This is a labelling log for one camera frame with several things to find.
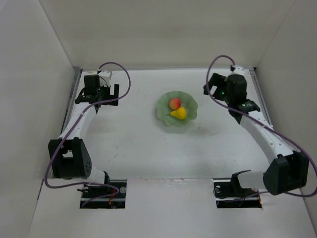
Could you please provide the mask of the red fake peach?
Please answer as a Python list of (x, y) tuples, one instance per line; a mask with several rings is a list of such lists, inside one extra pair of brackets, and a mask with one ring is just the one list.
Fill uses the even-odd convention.
[(169, 107), (175, 111), (181, 107), (182, 103), (179, 98), (173, 98), (169, 101)]

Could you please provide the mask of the yellow fake pear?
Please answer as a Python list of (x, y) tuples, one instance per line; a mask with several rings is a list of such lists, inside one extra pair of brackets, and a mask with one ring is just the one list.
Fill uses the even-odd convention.
[(184, 107), (180, 107), (179, 109), (172, 111), (167, 115), (174, 117), (174, 118), (177, 118), (179, 120), (184, 120), (187, 117), (187, 111)]

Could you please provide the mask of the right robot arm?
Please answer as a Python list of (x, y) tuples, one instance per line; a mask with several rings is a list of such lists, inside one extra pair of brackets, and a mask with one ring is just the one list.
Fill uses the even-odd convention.
[(268, 160), (269, 167), (265, 172), (252, 173), (239, 181), (241, 185), (250, 187), (252, 182), (257, 182), (257, 187), (266, 189), (272, 195), (306, 185), (309, 167), (307, 155), (295, 151), (277, 135), (260, 107), (247, 99), (247, 81), (243, 75), (232, 73), (223, 76), (213, 73), (204, 86), (204, 94), (224, 102), (223, 107), (252, 136)]

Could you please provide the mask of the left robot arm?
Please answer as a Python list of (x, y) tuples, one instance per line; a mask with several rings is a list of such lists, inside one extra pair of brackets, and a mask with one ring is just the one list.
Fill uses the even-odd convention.
[(53, 176), (58, 179), (77, 179), (83, 182), (110, 184), (105, 171), (92, 165), (92, 159), (84, 143), (92, 119), (97, 115), (101, 105), (94, 105), (86, 112), (86, 107), (94, 102), (117, 99), (119, 85), (110, 85), (112, 72), (102, 71), (84, 76), (84, 88), (75, 100), (73, 114), (63, 133), (58, 139), (48, 144)]

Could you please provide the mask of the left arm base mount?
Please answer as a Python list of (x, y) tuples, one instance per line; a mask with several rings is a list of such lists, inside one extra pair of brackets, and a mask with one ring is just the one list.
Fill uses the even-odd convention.
[(110, 187), (84, 185), (81, 192), (81, 209), (124, 209), (126, 202), (127, 180), (111, 180)]

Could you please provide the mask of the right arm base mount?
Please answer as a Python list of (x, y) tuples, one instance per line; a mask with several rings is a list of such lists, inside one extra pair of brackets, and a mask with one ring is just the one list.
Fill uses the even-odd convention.
[(253, 188), (238, 187), (230, 179), (213, 180), (213, 194), (216, 199), (216, 207), (219, 209), (262, 208), (259, 195), (243, 199), (258, 191)]

